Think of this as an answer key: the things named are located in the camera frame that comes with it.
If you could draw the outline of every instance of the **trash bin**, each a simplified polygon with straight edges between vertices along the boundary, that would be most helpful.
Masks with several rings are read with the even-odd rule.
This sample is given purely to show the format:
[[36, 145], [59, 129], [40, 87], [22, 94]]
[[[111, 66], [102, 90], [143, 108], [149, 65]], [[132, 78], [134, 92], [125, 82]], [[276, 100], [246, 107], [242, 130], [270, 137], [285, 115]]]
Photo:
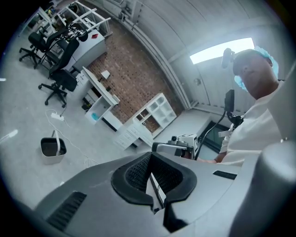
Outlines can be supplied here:
[[42, 161], [46, 165], [61, 162], [67, 149], [64, 141], [59, 138], [57, 130], [54, 130], [51, 137], [41, 139]]

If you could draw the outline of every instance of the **skylight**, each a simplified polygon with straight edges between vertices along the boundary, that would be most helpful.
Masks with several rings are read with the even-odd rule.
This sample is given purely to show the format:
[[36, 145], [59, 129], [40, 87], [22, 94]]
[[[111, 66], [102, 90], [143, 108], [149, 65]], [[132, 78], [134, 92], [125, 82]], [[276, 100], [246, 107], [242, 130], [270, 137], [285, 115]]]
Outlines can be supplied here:
[[230, 48], [235, 53], [239, 53], [244, 50], [254, 49], [254, 43], [252, 38], [237, 39], [226, 43], [218, 44], [213, 47], [207, 48], [196, 54], [190, 56], [193, 64], [210, 60], [212, 58], [222, 57], [224, 50]]

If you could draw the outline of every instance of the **power strip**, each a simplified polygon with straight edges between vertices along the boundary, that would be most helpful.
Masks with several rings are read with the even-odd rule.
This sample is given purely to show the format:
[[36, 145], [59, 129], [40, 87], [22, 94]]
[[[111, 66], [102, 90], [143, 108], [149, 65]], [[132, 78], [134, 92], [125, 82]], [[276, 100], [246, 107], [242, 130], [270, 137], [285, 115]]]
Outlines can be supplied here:
[[51, 117], [59, 121], [64, 121], [64, 116], [59, 116], [57, 113], [51, 113]]

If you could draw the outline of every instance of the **chair base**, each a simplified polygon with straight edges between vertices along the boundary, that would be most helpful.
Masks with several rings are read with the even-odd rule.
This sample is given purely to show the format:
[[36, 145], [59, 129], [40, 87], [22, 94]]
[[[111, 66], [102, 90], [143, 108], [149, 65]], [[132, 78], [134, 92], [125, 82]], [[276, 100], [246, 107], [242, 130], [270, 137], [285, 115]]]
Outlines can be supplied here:
[[53, 91], [53, 92], [49, 95], [49, 97], [46, 99], [46, 101], [45, 101], [45, 105], [48, 105], [48, 100], [49, 100], [54, 94], [57, 94], [58, 97], [60, 97], [61, 101], [64, 103], [64, 104], [62, 105], [62, 107], [63, 107], [63, 108], [66, 107], [66, 104], [67, 104], [67, 103], [66, 103], [64, 97], [67, 96], [67, 92], [60, 90], [60, 89], [59, 89], [59, 86], [57, 86], [56, 83], [53, 83], [51, 86], [42, 83], [41, 85], [38, 86], [38, 89], [40, 90], [42, 87], [46, 87], [46, 88], [48, 88], [48, 89], [50, 89], [50, 90]]
[[37, 53], [37, 49], [36, 48], [33, 48], [32, 50], [27, 50], [27, 49], [24, 49], [24, 48], [20, 48], [19, 52], [21, 53], [22, 51], [25, 51], [27, 54], [25, 54], [24, 56], [21, 56], [19, 58], [19, 61], [21, 62], [23, 60], [23, 58], [25, 57], [31, 57], [35, 63], [34, 65], [34, 69], [36, 68], [36, 66], [38, 65], [36, 59], [41, 59], [36, 53]]

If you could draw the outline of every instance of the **gray floor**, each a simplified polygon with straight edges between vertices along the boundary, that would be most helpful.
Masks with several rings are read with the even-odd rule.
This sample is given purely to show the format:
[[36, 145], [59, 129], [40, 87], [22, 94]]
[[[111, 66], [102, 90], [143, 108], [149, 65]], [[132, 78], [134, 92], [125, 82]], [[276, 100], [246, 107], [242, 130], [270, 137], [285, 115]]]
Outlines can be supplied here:
[[[45, 112], [54, 109], [63, 111], [57, 97], [44, 101], [50, 91], [39, 90], [40, 83], [51, 84], [48, 70], [39, 66], [33, 69], [30, 58], [19, 62], [19, 48], [29, 49], [27, 35], [16, 37], [8, 46], [2, 61], [0, 78], [0, 138], [14, 129], [18, 130], [15, 137], [0, 143], [0, 161], [2, 171], [12, 195], [34, 208], [37, 203], [63, 181], [67, 181], [84, 169], [85, 157], [64, 139], [67, 154], [59, 164], [44, 165], [41, 160], [40, 140], [50, 137], [53, 128], [48, 123]], [[95, 126], [84, 118], [82, 102], [77, 101], [71, 93], [67, 95], [68, 106], [64, 113], [69, 128], [64, 122], [50, 118], [50, 121], [78, 146], [89, 158], [104, 163], [123, 156], [135, 154], [133, 148], [125, 151], [117, 148], [112, 139], [115, 132], [104, 122]]]

